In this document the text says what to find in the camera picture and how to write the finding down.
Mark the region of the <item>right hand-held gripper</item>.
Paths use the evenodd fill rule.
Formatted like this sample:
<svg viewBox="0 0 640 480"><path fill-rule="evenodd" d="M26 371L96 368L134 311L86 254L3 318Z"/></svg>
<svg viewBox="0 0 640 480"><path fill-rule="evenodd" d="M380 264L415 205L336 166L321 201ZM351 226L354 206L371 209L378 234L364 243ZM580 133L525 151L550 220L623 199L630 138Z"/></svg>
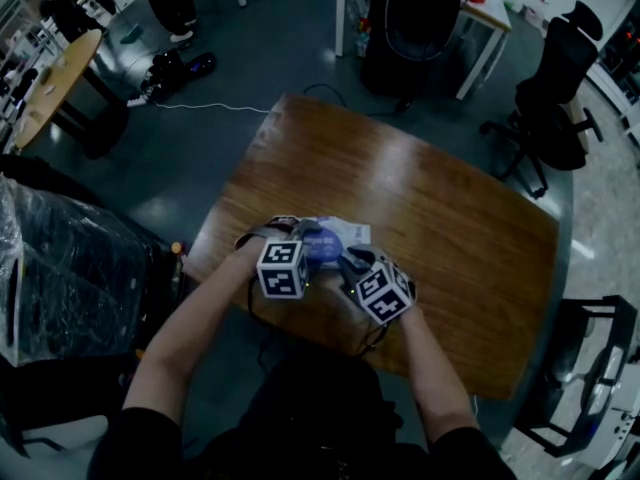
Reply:
<svg viewBox="0 0 640 480"><path fill-rule="evenodd" d="M360 244L344 249L341 268L371 267L364 274L347 277L347 293L377 324L389 324L416 301L413 280L381 248Z"/></svg>

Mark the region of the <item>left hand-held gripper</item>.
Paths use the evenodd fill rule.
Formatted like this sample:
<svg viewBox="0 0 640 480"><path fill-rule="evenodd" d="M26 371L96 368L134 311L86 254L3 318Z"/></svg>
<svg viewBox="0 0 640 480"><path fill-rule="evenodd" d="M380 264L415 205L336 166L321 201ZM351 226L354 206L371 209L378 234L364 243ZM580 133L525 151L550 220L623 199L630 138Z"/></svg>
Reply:
<svg viewBox="0 0 640 480"><path fill-rule="evenodd" d="M303 240L322 230L314 220L274 216L240 236L235 247L242 248L254 237L266 239L256 265L263 295L268 299L302 299L309 280Z"/></svg>

